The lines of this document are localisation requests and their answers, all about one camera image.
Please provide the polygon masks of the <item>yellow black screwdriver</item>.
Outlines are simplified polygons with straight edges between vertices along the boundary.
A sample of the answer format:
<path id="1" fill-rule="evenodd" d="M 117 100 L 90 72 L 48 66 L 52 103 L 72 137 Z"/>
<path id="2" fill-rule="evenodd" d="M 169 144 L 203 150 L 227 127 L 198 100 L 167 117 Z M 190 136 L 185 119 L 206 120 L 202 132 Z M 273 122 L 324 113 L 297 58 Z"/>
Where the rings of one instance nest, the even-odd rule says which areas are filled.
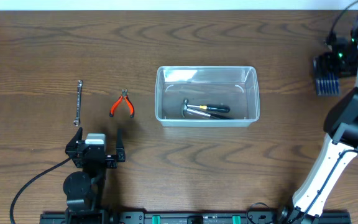
<path id="1" fill-rule="evenodd" d="M 228 113 L 231 110 L 230 107 L 226 105 L 187 105 L 187 107 L 205 111 L 214 111 L 218 113 Z"/>

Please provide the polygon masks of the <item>precision screwdriver set case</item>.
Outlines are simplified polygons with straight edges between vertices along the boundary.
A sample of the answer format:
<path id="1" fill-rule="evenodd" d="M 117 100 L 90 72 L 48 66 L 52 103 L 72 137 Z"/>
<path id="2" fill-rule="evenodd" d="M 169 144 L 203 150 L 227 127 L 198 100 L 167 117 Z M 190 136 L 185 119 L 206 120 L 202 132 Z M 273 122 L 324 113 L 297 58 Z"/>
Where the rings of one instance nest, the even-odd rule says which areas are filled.
<path id="1" fill-rule="evenodd" d="M 341 94 L 339 79 L 333 73 L 316 77 L 314 80 L 318 96 L 339 96 Z"/>

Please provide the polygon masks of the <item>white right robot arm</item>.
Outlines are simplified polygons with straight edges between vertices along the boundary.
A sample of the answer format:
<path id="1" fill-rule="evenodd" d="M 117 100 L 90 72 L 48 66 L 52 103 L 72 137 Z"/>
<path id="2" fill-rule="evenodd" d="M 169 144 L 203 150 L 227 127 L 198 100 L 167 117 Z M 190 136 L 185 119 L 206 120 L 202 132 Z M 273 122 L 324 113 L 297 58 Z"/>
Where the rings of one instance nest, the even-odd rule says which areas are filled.
<path id="1" fill-rule="evenodd" d="M 350 45 L 358 53 L 358 16 Z M 328 113 L 321 152 L 291 204 L 277 215 L 278 223 L 318 223 L 325 202 L 353 158 L 358 156 L 358 63 L 355 87 Z"/>

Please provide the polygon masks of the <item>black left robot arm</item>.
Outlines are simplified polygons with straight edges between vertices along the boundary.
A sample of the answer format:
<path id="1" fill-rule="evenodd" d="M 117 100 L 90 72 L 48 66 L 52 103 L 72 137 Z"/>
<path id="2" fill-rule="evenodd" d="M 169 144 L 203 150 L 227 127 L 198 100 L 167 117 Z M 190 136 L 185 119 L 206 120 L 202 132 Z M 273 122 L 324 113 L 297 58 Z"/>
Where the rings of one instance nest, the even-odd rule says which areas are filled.
<path id="1" fill-rule="evenodd" d="M 106 179 L 106 171 L 115 169 L 119 162 L 126 161 L 122 131 L 116 136 L 116 153 L 106 153 L 106 135 L 90 133 L 82 139 L 83 129 L 66 145 L 65 154 L 79 168 L 70 174 L 63 183 L 67 196 L 68 209 L 71 212 L 90 212 L 98 209 Z"/>

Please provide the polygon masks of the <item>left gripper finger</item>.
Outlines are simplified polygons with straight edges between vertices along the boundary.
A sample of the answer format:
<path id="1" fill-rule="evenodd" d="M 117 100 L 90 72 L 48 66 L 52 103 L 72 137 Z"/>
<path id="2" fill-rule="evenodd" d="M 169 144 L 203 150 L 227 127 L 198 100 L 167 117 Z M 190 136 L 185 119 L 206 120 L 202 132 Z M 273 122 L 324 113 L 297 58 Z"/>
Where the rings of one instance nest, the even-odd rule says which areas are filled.
<path id="1" fill-rule="evenodd" d="M 78 141 L 82 140 L 83 136 L 83 128 L 79 127 L 76 134 L 72 137 L 72 139 L 67 144 L 67 149 L 76 149 Z"/>
<path id="2" fill-rule="evenodd" d="M 122 130 L 117 130 L 116 136 L 116 154 L 125 154 L 124 144 L 122 141 Z"/>

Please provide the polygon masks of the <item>claw hammer black handle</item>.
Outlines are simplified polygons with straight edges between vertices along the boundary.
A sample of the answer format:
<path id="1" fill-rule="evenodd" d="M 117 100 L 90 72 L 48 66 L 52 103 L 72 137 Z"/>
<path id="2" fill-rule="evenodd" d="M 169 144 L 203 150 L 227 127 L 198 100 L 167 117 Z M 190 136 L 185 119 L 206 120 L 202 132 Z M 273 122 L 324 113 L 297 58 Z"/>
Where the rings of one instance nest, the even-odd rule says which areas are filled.
<path id="1" fill-rule="evenodd" d="M 197 115 L 200 117 L 204 117 L 204 118 L 208 118 L 208 119 L 231 119 L 230 117 L 224 116 L 223 113 L 218 113 L 218 112 L 214 112 L 214 111 L 205 111 L 205 110 L 200 110 L 200 109 L 193 109 L 193 108 L 189 108 L 187 107 L 187 105 L 189 105 L 189 101 L 188 99 L 184 99 L 183 103 L 181 105 L 181 115 L 183 118 L 185 118 L 186 114 L 192 114 L 192 115 Z"/>

